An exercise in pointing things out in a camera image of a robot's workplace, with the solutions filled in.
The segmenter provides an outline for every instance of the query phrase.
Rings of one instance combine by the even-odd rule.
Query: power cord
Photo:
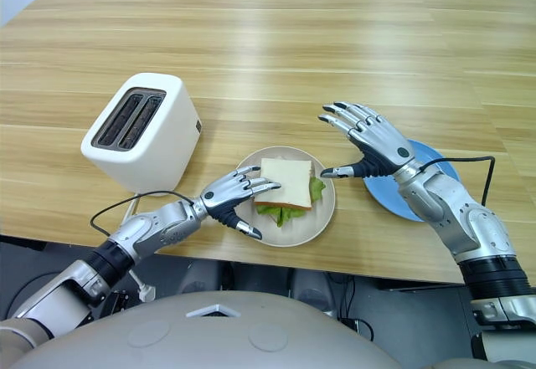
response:
[[[95,220],[101,215],[101,214],[104,214],[110,210],[112,210],[112,208],[116,208],[118,206],[121,206],[122,204],[125,204],[127,202],[130,202],[132,200],[136,200],[136,199],[140,199],[142,197],[145,197],[145,196],[149,196],[149,195],[155,195],[157,193],[167,193],[169,195],[174,195],[176,197],[180,197],[181,199],[187,201],[188,203],[190,203],[190,206],[193,206],[193,201],[192,199],[188,198],[188,197],[185,197],[184,195],[181,195],[180,193],[178,192],[174,192],[174,191],[151,191],[151,192],[145,192],[145,193],[138,193],[137,195],[135,196],[132,196],[132,197],[129,197],[127,199],[124,199],[124,200],[121,200],[120,202],[117,202],[117,203],[114,203],[112,204],[111,206],[108,206],[107,208],[103,208],[102,210],[100,210],[98,213],[96,213],[91,219],[90,219],[90,226],[94,229],[96,229],[97,231],[99,231],[100,233],[103,233],[106,237],[109,237],[110,236],[110,233],[108,231],[106,231],[105,229],[103,229],[102,227],[99,227],[97,224],[95,224]]]
[[[494,156],[484,156],[484,157],[469,157],[469,158],[455,158],[455,157],[444,157],[436,158],[435,160],[428,161],[426,164],[423,164],[419,167],[419,171],[423,172],[427,167],[432,164],[443,161],[453,161],[453,162],[475,162],[475,161],[487,161],[489,160],[489,169],[487,170],[486,185],[484,185],[484,192],[482,193],[482,206],[486,206],[487,192],[492,183],[493,168],[495,167],[495,157]]]
[[[335,280],[331,273],[327,273],[327,277],[329,277],[329,279],[335,284],[344,285],[343,296],[341,297],[341,303],[339,304],[339,307],[338,307],[338,321],[340,321],[346,327],[349,327],[350,329],[356,331],[357,333],[359,333],[357,324],[363,323],[368,328],[368,331],[370,332],[370,337],[368,340],[374,341],[374,329],[370,325],[370,323],[368,323],[365,319],[361,319],[361,318],[352,319],[349,317],[350,309],[353,303],[353,297],[355,296],[355,290],[356,290],[355,277],[352,275],[346,275],[343,281]],[[350,301],[347,304],[346,295],[348,293],[350,282],[352,283],[352,296],[350,296]]]
[[[23,292],[23,290],[28,287],[30,284],[32,284],[35,280],[37,279],[41,279],[43,277],[46,277],[47,275],[57,275],[61,273],[61,271],[49,271],[48,273],[42,273],[40,275],[36,275],[35,277],[29,279],[28,281],[26,281],[22,287],[20,287],[18,289],[18,291],[15,293],[15,295],[12,297],[12,299],[9,301],[8,303],[8,308],[6,309],[6,315],[4,316],[4,320],[6,320],[8,317],[9,317],[9,311],[11,310],[11,308],[13,307],[13,304],[15,303],[15,300],[17,299],[17,297],[20,295],[21,292]]]

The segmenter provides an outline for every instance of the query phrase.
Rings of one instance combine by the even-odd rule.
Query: sandwich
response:
[[[291,218],[301,217],[322,198],[324,182],[314,177],[312,161],[263,158],[260,176],[279,182],[281,188],[257,195],[254,204],[258,214],[270,214],[282,227]]]

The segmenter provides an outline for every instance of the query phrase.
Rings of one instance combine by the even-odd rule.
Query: bread slice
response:
[[[255,196],[255,204],[311,210],[311,174],[311,161],[263,158],[260,162],[260,176],[279,182],[281,188]]]

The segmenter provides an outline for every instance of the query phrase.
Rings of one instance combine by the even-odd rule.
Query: white toaster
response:
[[[200,133],[198,113],[178,77],[135,74],[85,134],[81,150],[129,191],[171,191]]]

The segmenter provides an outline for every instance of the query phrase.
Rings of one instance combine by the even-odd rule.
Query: wood grain tabletop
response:
[[[197,196],[267,146],[357,161],[317,115],[367,104],[446,156],[497,158],[487,205],[536,283],[536,0],[36,0],[0,36],[3,234],[103,242],[90,216],[130,194],[80,143],[126,79],[157,72],[183,79],[204,123],[180,192]],[[480,200],[487,164],[455,167]],[[461,282],[431,228],[389,213],[361,179],[335,186],[332,221],[310,243],[272,248],[207,219],[163,252]],[[100,223],[113,230],[124,212]]]

